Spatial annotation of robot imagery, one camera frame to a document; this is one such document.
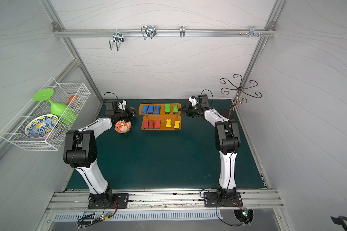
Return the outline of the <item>green eraser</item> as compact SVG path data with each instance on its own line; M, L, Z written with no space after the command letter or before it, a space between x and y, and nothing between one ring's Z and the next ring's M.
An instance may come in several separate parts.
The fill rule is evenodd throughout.
M170 104L165 104L164 105L164 112L166 114L169 114L171 112L171 105Z
M178 114L178 113L179 113L179 108L178 108L178 105L177 105L177 104L172 105L172 108L173 108L172 112L173 112L174 114Z

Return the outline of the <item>blue eraser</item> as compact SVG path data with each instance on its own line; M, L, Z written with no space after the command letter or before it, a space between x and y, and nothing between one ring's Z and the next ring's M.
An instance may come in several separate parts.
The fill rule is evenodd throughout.
M147 114L148 107L149 107L149 105L143 105L142 110L141 110L141 113L142 113L143 115Z
M147 113L148 114L153 114L154 113L154 106L155 105L148 105L148 108L147 108Z
M154 107L154 114L159 115L161 111L161 105L155 105Z

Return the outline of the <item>yellow eraser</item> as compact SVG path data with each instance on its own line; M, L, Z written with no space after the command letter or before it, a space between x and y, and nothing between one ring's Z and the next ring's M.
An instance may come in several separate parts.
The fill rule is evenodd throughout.
M167 129L170 129L170 128L172 127L172 120L171 120L171 119L167 119L167 120L166 120L166 125L165 125L165 127L166 127Z
M175 129L175 130L179 130L179 129L180 129L180 120L176 120L176 121L174 122L174 129Z

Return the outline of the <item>wooden two-tier shelf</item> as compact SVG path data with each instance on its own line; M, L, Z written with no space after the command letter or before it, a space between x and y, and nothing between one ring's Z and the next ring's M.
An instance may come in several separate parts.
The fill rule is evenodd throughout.
M143 116L143 121L144 120L160 120L161 121L161 128L159 129L159 130L157 130L157 129L143 129L143 121L142 121L142 125L141 125L141 130L143 130L143 131L179 131L179 130L181 130L182 129L182 120L181 120L181 113L180 113L180 111L179 111L179 113L178 114L174 114L173 112L172 112L172 110L173 110L173 108L172 108L172 105L175 105L175 104L177 104L178 105L178 108L181 108L181 104L179 104L179 103L173 103L173 104L170 104L171 105L171 112L169 113L169 114L166 114L165 112L164 112L164 105L165 104L153 104L153 103L151 103L151 104L141 104L140 106L139 106L139 115L141 115L141 116ZM142 107L143 107L143 105L161 105L161 111L160 111L160 114L159 115L155 115L154 113L153 114L145 114L145 115L143 115L142 113L141 113L141 110L142 110ZM165 125L166 125L166 120L167 119L171 119L172 120L172 127L170 128L170 129L167 129L166 127L165 127ZM174 122L176 121L176 120L180 120L180 129L179 130L175 130L174 129Z

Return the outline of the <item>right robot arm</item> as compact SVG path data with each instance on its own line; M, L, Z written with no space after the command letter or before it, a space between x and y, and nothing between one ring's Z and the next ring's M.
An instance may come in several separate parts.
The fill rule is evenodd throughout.
M189 117L202 117L214 126L215 146L220 155L219 188L217 200L224 201L236 197L235 165L241 146L238 123L235 119L222 116L208 102L208 96L191 96L189 103L179 109Z

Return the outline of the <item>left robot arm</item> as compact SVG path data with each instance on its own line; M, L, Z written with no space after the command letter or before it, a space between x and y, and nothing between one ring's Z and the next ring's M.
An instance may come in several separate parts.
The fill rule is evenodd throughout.
M96 138L114 128L120 121L131 121L138 110L125 100L106 100L106 110L90 125L68 131L65 138L63 161L80 173L89 188L89 203L95 207L110 207L114 203L112 189L97 164Z

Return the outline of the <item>orange leaf bowl near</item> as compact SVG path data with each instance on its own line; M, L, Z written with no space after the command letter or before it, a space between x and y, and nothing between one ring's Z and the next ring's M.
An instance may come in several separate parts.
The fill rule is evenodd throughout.
M123 120L120 120L115 124L115 131L117 133L124 134L124 133L127 133L131 129L131 126L132 126L132 124L130 121L125 122Z

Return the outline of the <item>red eraser left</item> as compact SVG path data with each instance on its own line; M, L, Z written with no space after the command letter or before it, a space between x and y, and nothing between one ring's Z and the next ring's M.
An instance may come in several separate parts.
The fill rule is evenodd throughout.
M148 129L149 128L149 121L148 120L144 120L143 121L143 129Z

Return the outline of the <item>red eraser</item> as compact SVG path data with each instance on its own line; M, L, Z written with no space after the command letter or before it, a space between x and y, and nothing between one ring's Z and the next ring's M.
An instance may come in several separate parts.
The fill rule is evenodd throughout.
M154 120L149 120L148 121L148 128L149 129L154 129L154 122L155 122Z
M160 128L161 128L161 121L160 120L155 120L154 129L159 130Z
M144 120L143 121L143 129L148 129L149 128L149 121L148 120Z

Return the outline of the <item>red eraser middle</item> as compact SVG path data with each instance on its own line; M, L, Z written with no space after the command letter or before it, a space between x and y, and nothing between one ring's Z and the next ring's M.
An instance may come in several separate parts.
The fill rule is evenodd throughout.
M154 129L154 122L155 122L154 120L149 120L148 121L148 128L149 129Z

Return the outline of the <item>red eraser right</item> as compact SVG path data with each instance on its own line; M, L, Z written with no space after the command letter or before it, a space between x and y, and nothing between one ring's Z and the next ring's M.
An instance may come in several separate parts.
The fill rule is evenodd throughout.
M155 120L154 129L159 130L160 128L161 128L161 121L160 120Z

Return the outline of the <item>orange utensil in basket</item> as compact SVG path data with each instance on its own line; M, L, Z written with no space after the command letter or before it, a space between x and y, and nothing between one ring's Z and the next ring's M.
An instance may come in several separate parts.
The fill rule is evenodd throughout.
M78 96L71 96L68 100L68 102L66 103L66 105L69 105L72 101L77 100Z

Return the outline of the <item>green plastic goblet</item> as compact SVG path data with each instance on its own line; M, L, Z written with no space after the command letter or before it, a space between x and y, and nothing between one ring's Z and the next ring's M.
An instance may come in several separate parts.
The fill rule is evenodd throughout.
M63 125L73 124L77 119L77 114L65 104L53 102L51 100L53 95L53 89L43 89L33 96L33 100L36 102L48 101L51 104L51 114L56 115Z

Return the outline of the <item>metal double hook left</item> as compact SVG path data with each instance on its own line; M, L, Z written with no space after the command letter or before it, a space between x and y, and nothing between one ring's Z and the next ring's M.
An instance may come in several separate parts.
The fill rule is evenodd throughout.
M109 47L110 50L113 49L113 47L116 48L117 51L120 50L121 44L124 42L124 36L123 34L119 33L118 31L116 31L113 35L112 35L112 39L110 39L109 41Z

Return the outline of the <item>small metal hook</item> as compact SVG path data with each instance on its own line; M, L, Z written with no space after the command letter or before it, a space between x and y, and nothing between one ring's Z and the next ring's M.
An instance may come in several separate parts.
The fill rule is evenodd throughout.
M181 38L185 37L185 27L184 26L180 26L179 33L180 33Z

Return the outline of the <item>metal hook middle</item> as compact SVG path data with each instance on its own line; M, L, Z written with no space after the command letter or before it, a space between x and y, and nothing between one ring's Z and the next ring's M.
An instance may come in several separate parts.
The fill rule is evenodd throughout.
M154 38L157 35L157 31L154 26L143 26L141 27L141 32L144 40L147 38Z

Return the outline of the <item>blue yellow ceramic bowl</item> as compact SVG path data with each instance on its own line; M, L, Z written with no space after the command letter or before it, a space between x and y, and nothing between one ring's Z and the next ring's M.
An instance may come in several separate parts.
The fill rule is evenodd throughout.
M29 138L45 138L57 125L59 118L53 114L39 116L30 121L24 128L24 135Z

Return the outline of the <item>white vent strip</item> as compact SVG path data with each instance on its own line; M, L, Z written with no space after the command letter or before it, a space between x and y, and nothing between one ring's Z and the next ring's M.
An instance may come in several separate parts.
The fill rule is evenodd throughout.
M86 217L86 221L94 220L102 215L101 212L60 212L56 213L55 222L76 222ZM154 220L206 220L222 218L218 210L168 210L168 211L127 211L120 210L109 218L110 221L154 221Z

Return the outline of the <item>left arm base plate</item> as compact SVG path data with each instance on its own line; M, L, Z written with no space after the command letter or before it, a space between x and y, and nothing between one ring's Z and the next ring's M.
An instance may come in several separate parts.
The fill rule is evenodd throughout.
M114 193L113 195L103 194L90 194L88 209L126 209L128 206L129 194L128 193Z

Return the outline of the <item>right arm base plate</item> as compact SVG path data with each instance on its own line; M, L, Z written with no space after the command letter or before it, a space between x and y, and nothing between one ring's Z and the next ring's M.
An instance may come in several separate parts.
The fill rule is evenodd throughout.
M215 192L203 192L201 197L206 208L239 208L243 207L243 200L240 192L236 192L232 197L221 197Z

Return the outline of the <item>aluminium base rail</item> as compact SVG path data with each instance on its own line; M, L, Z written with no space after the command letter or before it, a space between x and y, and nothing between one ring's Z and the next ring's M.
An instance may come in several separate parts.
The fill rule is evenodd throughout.
M127 210L194 210L212 208L283 208L284 204L277 190L238 190L237 196L228 201L217 201L214 189L114 189L113 194L121 197ZM54 193L46 211L86 211L89 204L88 190L70 190Z

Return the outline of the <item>aluminium top rail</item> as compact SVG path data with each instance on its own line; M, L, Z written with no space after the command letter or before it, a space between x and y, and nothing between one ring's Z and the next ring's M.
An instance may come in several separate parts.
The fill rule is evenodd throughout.
M124 38L142 38L142 32L139 29L120 29L120 30L60 30L54 34L58 38L112 38L112 35L118 31L123 34ZM179 28L176 29L156 29L156 38L180 38ZM185 38L231 38L241 37L239 33L246 33L246 29L185 29ZM257 32L262 32L263 37L273 37L276 31L267 29L256 29Z

